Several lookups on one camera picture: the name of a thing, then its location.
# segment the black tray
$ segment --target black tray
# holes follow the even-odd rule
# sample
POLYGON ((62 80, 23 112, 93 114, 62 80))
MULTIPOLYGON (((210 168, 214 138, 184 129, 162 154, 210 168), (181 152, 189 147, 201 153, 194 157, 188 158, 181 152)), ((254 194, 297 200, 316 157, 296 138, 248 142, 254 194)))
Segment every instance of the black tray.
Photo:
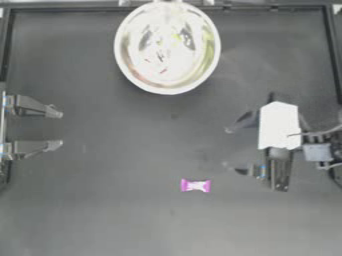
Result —
POLYGON ((54 103, 65 118, 11 119, 9 140, 63 139, 65 146, 14 164, 0 254, 337 254, 341 194, 325 174, 298 156, 290 192, 272 192, 232 171, 262 161, 257 130, 225 132, 272 92, 300 105, 315 127, 336 124, 327 9, 208 8, 221 62, 198 89, 173 97, 142 91, 117 66, 113 40, 127 10, 11 10, 9 94, 54 103), (213 192, 181 193, 181 178, 212 179, 213 192))

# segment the candy wrapper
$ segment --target candy wrapper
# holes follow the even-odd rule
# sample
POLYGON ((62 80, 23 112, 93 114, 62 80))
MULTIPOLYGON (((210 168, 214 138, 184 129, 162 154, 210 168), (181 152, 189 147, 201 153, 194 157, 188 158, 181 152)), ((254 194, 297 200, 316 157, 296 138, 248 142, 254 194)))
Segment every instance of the candy wrapper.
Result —
POLYGON ((181 180, 181 191, 188 192, 193 190, 201 190, 205 193, 212 191, 212 180, 206 181, 189 181, 186 179, 181 180))

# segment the metal bowl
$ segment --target metal bowl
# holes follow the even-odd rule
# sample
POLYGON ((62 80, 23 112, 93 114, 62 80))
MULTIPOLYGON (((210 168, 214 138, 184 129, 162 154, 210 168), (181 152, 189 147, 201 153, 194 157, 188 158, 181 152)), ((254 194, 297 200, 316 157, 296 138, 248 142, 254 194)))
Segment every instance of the metal bowl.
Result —
POLYGON ((212 75, 221 56, 220 33, 193 5, 154 2, 126 17, 114 52, 122 72, 138 87, 174 95, 193 90, 212 75))

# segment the black cable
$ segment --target black cable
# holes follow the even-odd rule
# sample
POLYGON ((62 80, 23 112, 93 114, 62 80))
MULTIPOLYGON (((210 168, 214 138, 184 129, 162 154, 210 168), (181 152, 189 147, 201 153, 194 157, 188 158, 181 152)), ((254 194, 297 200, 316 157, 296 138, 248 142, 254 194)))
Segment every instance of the black cable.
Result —
POLYGON ((328 176, 329 176, 329 178, 332 179, 332 181, 336 183, 336 185, 339 186, 339 188, 342 190, 342 185, 337 182, 337 179, 336 179, 335 169, 331 169, 331 170, 328 171, 328 176))

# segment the bowl rim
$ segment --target bowl rim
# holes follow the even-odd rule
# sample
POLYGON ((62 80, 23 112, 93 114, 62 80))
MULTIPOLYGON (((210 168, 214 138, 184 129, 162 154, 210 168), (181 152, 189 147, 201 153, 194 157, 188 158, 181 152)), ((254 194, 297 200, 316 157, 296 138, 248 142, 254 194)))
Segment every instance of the bowl rim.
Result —
POLYGON ((115 39, 114 39, 114 55, 115 55, 117 63, 119 65, 119 68, 121 68, 126 78, 145 91, 156 93, 156 94, 162 94, 162 95, 177 95, 177 94, 186 93, 186 92, 192 91, 193 89, 196 89, 208 80, 208 78, 210 77, 210 75, 213 74, 213 72, 218 66, 221 50, 222 50, 221 37, 220 37, 220 32, 218 32, 218 29, 217 29, 217 26, 216 26, 213 20, 210 19, 208 14, 200 8, 197 8, 196 6, 193 6, 192 4, 188 4, 185 2, 153 2, 153 3, 144 4, 126 16, 126 18, 118 28, 118 31, 115 34, 115 39), (125 64, 123 58, 122 58, 122 53, 121 53, 122 35, 125 33, 127 24, 130 23, 131 19, 137 16, 137 14, 142 11, 142 9, 153 8, 153 6, 161 5, 161 4, 164 4, 164 5, 165 4, 185 5, 186 8, 189 8, 192 11, 194 11, 196 13, 200 13, 213 30, 214 41, 216 41, 214 59, 213 59, 212 65, 209 66, 208 70, 205 71, 205 73, 202 74, 200 79, 197 81, 192 82, 186 86, 182 86, 178 88, 170 88, 170 89, 154 87, 154 86, 149 85, 148 83, 145 83, 142 80, 140 80, 133 75, 127 65, 125 64))

